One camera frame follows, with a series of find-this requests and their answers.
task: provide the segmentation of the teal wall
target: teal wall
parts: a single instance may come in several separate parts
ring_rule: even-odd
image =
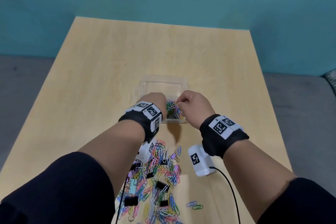
[[[54,57],[75,16],[249,29],[264,72],[336,68],[336,0],[0,0],[0,53]]]

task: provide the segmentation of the white device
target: white device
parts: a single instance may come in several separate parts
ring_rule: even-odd
[[[139,152],[135,158],[144,164],[147,163],[155,147],[155,144],[156,144],[155,137],[149,143],[144,142],[141,145]]]
[[[201,144],[191,146],[188,149],[188,154],[197,176],[205,176],[216,172],[215,169],[209,168],[214,167],[215,165],[210,155],[204,151]]]

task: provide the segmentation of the wooden table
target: wooden table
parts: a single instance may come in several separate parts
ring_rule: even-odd
[[[249,31],[76,17],[0,173],[0,198],[115,124],[146,74],[186,77],[217,113],[291,168]],[[173,191],[184,223],[238,223],[225,179],[195,175],[187,149],[201,143],[199,131],[163,124],[157,138],[170,149],[182,146],[182,178]],[[213,160],[227,175],[222,160]],[[241,223],[253,223],[236,196]],[[194,200],[204,208],[185,206]],[[140,213],[134,223],[142,219]]]

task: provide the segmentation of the plastic tray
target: plastic tray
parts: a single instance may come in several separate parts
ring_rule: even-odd
[[[162,92],[169,100],[176,101],[183,91],[188,90],[187,79],[178,76],[165,75],[146,75],[139,82],[138,88],[133,92],[131,104],[143,95],[150,92]],[[182,119],[165,119],[162,123],[184,123],[185,117]]]

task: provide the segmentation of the cable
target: cable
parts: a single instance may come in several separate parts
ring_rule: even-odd
[[[217,167],[209,167],[209,168],[210,168],[210,169],[216,169],[217,171],[219,171],[219,172],[225,177],[225,179],[227,180],[227,182],[229,183],[230,188],[231,188],[231,191],[232,191],[232,194],[233,194],[233,197],[234,197],[234,202],[236,203],[237,214],[238,214],[238,222],[239,222],[239,224],[240,224],[240,217],[239,217],[238,204],[237,204],[236,196],[235,196],[235,193],[234,193],[233,188],[232,188],[232,186],[231,186],[231,183],[229,182],[229,179],[228,179],[228,178],[225,176],[225,174],[224,174],[222,171],[220,171]]]
[[[118,209],[118,214],[117,214],[117,220],[115,221],[115,224],[117,224],[118,219],[119,219],[120,207],[121,207],[121,202],[123,201],[123,195],[124,195],[124,191],[125,191],[126,182],[127,182],[127,177],[126,177],[125,182],[124,182],[123,192],[121,192],[120,204],[119,204],[119,209]]]

